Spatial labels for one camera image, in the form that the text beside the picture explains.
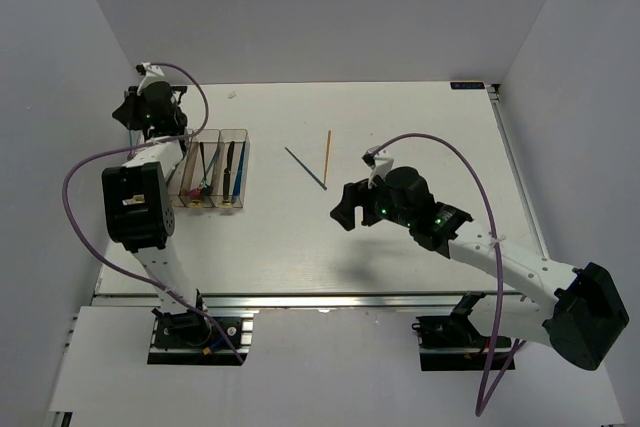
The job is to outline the rainbow spoon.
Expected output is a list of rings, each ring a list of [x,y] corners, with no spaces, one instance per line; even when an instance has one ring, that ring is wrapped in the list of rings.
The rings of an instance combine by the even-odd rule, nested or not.
[[[198,149],[202,160],[203,175],[198,186],[188,192],[188,196],[191,199],[206,197],[212,194],[214,166],[217,162],[219,154],[219,148],[216,148],[210,160],[206,161],[204,144],[200,143]]]

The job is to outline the black spoon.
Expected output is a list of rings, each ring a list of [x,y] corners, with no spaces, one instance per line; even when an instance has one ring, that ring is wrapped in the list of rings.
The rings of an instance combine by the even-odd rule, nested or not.
[[[204,143],[200,143],[199,144],[199,151],[201,154],[201,161],[202,161],[202,178],[201,181],[199,183],[199,193],[201,195],[208,195],[209,194],[209,184],[207,181],[208,178],[208,172],[209,172],[209,167],[208,167],[208,163],[206,162],[206,155],[205,155],[205,144]]]

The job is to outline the orange chopstick short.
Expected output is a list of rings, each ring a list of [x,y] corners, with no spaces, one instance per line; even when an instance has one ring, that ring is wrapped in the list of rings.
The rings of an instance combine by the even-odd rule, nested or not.
[[[328,130],[326,139],[326,148],[324,156],[324,168],[323,168],[323,184],[327,185],[328,171],[329,171],[329,159],[331,152],[332,131]]]

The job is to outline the black knife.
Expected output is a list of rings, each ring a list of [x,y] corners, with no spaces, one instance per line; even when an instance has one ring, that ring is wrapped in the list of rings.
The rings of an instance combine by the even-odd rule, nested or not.
[[[230,204],[231,203],[230,188],[231,188],[231,174],[232,174],[232,167],[233,167],[234,151],[235,151],[235,142],[231,141],[229,143],[229,146],[228,146],[228,149],[227,149],[226,164],[225,164],[225,168],[224,168],[224,172],[223,172],[223,189],[222,189],[222,193],[223,193],[223,203],[224,204]]]

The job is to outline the blue knife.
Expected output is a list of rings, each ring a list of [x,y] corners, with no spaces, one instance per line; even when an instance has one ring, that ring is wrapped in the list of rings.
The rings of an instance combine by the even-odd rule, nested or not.
[[[245,141],[245,142],[242,143],[240,157],[239,157],[239,161],[238,161],[236,177],[235,177],[235,181],[234,181],[234,188],[233,188],[233,192],[232,192],[232,203],[235,203],[238,200],[238,198],[240,196],[240,192],[241,192],[242,176],[243,176],[243,172],[244,172],[244,159],[245,159],[245,153],[246,153],[246,146],[247,146],[247,142]]]

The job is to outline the blue chopstick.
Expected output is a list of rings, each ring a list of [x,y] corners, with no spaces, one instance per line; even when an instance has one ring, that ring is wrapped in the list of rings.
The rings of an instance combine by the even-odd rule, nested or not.
[[[294,159],[294,161],[316,182],[321,189],[327,191],[326,184],[298,157],[291,149],[284,147],[284,150]]]

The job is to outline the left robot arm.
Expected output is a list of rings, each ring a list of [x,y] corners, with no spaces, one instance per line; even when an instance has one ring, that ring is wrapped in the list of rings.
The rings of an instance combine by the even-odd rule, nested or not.
[[[139,130],[153,144],[137,151],[121,166],[101,174],[107,231],[144,269],[161,301],[163,315],[182,315],[177,334],[188,345],[199,346],[211,334],[211,321],[190,306],[202,307],[199,290],[178,259],[172,235],[176,219],[169,195],[170,183],[184,160],[188,142],[187,118],[175,89],[166,81],[132,87],[113,118]]]

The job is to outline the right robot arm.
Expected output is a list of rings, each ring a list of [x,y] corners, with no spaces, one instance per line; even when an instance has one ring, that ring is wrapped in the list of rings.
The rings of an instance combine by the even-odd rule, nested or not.
[[[502,337],[549,346],[572,365],[594,371],[629,323],[604,267],[578,268],[495,240],[467,212],[436,201],[412,167],[345,184],[330,216],[351,231],[356,209],[363,211],[362,225],[389,221],[405,227],[420,247],[501,279],[526,298],[468,292],[448,317],[426,322],[424,347],[477,346],[497,324]]]

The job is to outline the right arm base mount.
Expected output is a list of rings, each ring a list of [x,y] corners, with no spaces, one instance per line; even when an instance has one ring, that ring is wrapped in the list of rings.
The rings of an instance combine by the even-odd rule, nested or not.
[[[490,337],[481,335],[469,320],[484,293],[466,293],[447,315],[416,318],[422,372],[481,372],[488,358]]]

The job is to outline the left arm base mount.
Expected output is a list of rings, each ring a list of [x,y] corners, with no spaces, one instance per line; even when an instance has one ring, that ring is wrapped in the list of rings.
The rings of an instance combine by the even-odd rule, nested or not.
[[[246,319],[238,316],[215,317],[238,356],[208,320],[187,311],[163,313],[154,308],[155,317],[147,355],[148,365],[162,366],[240,366],[248,354],[243,339]]]

